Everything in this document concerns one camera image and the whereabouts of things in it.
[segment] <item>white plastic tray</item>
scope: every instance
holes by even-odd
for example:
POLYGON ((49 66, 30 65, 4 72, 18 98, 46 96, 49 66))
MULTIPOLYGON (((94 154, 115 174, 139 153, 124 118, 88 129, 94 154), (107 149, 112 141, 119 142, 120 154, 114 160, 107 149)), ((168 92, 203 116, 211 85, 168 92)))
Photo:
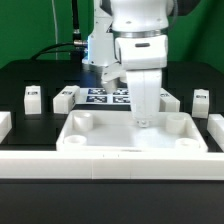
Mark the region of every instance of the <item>white plastic tray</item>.
POLYGON ((56 145, 58 151, 98 151, 104 156, 108 151, 113 151, 117 156, 123 151, 207 151, 203 138, 188 114, 165 112, 159 113, 158 119, 150 127, 140 128, 131 112, 75 110, 69 114, 56 145))

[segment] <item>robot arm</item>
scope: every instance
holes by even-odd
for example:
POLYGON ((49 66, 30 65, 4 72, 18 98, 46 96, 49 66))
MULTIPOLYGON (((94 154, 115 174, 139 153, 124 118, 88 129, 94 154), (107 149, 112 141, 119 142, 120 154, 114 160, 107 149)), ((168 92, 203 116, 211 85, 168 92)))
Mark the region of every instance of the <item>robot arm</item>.
POLYGON ((108 93, 116 91, 118 78, 127 83, 133 118, 140 127, 148 127, 159 112, 168 49, 164 30, 173 1, 94 0, 94 30, 83 64, 98 72, 102 68, 102 86, 108 93))
MULTIPOLYGON (((115 57, 120 63, 116 75, 128 84, 134 119, 140 127, 148 127, 159 112, 162 68, 167 65, 163 30, 173 0, 110 0, 110 4, 115 57)), ((103 81, 116 78, 113 71, 106 74, 103 81)))

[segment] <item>white foam block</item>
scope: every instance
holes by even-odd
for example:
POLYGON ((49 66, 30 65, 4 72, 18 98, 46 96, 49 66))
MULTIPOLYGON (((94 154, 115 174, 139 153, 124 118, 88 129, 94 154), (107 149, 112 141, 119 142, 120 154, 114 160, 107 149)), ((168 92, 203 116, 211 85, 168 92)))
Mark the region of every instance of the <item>white foam block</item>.
POLYGON ((208 117, 208 132, 224 151, 224 118, 220 114, 210 114, 208 117))
POLYGON ((27 86, 24 97, 25 114, 41 114, 40 86, 27 86))
POLYGON ((179 112, 180 101, 168 93, 165 89, 160 90, 160 112, 179 112))
POLYGON ((66 86, 54 99, 54 113, 68 114, 75 106, 80 94, 79 86, 66 86))
POLYGON ((0 143, 12 128, 11 113, 0 112, 0 143))
POLYGON ((209 111, 209 91, 203 89, 194 90, 192 117, 207 118, 209 111))

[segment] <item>black tabletop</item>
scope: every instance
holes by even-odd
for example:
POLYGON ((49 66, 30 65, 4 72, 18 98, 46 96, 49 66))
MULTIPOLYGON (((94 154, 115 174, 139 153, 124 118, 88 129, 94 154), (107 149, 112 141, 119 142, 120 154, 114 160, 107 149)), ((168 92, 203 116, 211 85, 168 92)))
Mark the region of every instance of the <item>black tabletop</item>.
MULTIPOLYGON (((163 87, 181 101, 181 111, 191 113, 193 91, 202 88, 210 93, 210 113, 223 113, 224 76, 209 65, 170 62, 163 76, 163 87)), ((55 150, 66 115, 53 114, 53 97, 66 85, 98 84, 99 75, 70 61, 9 63, 0 70, 0 111, 12 112, 13 129, 1 149, 55 150), (41 115, 24 114, 29 85, 42 88, 41 115)), ((207 120, 194 121, 210 151, 219 151, 207 120)), ((222 181, 0 180, 0 223, 223 224, 223 201, 222 181)))
MULTIPOLYGON (((100 74, 72 61, 14 61, 0 70, 0 111, 11 111, 13 128, 0 145, 6 150, 55 150, 67 115, 53 113, 53 98, 66 85, 100 87, 100 74), (42 114, 25 115, 25 87, 41 86, 42 114)), ((210 113, 222 113, 224 75, 203 63, 170 62, 163 87, 191 114, 194 89, 208 89, 210 113)), ((74 109, 130 110, 129 106, 77 105, 74 109)), ((194 119, 210 151, 221 151, 207 132, 207 119, 194 119)))

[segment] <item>green wall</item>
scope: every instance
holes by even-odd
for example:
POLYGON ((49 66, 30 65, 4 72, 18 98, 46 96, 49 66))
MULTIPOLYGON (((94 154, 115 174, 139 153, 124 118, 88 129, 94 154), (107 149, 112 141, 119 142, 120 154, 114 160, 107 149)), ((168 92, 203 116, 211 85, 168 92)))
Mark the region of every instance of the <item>green wall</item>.
MULTIPOLYGON (((55 0, 59 41, 72 38, 71 0, 55 0)), ((86 39, 93 26, 93 0, 79 0, 80 28, 86 39)), ((179 17, 169 32, 169 60, 207 62, 224 72, 224 1, 201 0, 187 17, 179 17)), ((0 67, 28 59, 55 43, 51 0, 0 2, 0 67)), ((55 56, 42 58, 54 59, 55 56)), ((60 54, 60 59, 67 55, 60 54)))

